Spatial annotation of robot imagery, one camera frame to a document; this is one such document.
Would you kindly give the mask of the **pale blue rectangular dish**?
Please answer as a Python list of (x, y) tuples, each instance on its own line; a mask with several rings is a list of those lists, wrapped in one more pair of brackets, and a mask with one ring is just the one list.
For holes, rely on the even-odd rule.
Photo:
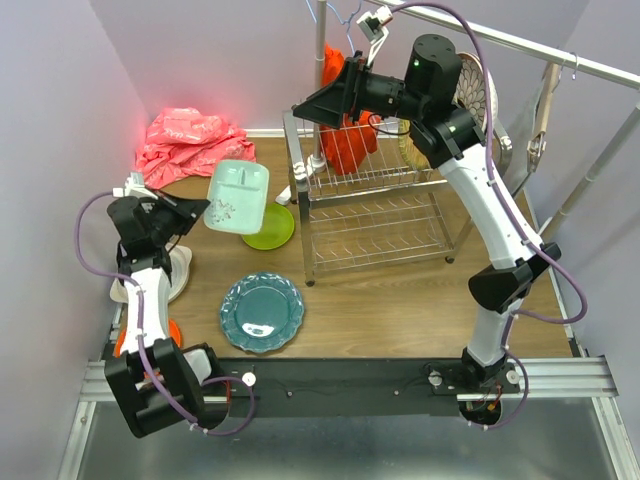
[(211, 230), (237, 235), (258, 233), (263, 224), (269, 170), (255, 162), (223, 160), (215, 168), (203, 214)]

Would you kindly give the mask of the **woven bamboo tray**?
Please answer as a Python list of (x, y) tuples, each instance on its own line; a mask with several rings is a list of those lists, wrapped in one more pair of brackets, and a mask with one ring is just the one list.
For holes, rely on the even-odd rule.
[(413, 170), (426, 170), (430, 168), (427, 157), (422, 154), (409, 136), (410, 122), (398, 120), (398, 148), (404, 162)]

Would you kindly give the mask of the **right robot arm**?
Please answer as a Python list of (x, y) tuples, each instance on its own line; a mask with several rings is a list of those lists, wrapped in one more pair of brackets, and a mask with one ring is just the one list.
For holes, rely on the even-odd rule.
[(489, 266), (468, 281), (478, 304), (477, 319), (454, 369), (467, 389), (480, 392), (494, 383), (505, 363), (509, 315), (561, 251), (531, 228), (496, 174), (481, 127), (455, 104), (461, 69), (450, 40), (421, 35), (413, 43), (404, 78), (376, 74), (356, 54), (345, 60), (333, 82), (294, 106), (293, 114), (332, 128), (363, 111), (409, 121), (414, 145), (459, 196), (489, 254)]

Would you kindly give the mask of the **small floral brown-rim plate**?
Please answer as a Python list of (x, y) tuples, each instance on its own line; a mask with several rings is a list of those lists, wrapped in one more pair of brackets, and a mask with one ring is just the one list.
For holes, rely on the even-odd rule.
[(461, 71), (458, 78), (454, 100), (469, 111), (476, 124), (486, 131), (485, 82), (481, 63), (471, 53), (460, 52)]

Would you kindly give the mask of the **large floral brown-rim plate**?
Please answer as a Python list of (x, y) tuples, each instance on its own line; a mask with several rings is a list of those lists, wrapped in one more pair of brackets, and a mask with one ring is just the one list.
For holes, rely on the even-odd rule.
[[(497, 117), (498, 117), (498, 111), (499, 111), (499, 103), (498, 103), (498, 95), (497, 95), (496, 87), (495, 87), (493, 78), (491, 76), (491, 73), (488, 73), (487, 76), (484, 76), (484, 82), (485, 82), (485, 95), (487, 97), (486, 108), (487, 106), (490, 106), (492, 126), (495, 127)], [(487, 133), (487, 125), (488, 125), (488, 120), (486, 123), (486, 131), (483, 131), (484, 133)]]

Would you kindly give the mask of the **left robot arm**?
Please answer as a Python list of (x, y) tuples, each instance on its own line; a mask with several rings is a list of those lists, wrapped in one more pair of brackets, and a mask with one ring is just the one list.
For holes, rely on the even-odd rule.
[(207, 344), (181, 349), (170, 334), (168, 315), (172, 264), (168, 244), (186, 235), (209, 205), (156, 192), (123, 196), (107, 208), (120, 236), (118, 280), (125, 286), (129, 319), (120, 354), (105, 364), (105, 376), (138, 438), (181, 420), (213, 429), (226, 417), (208, 405), (222, 380), (215, 352)]

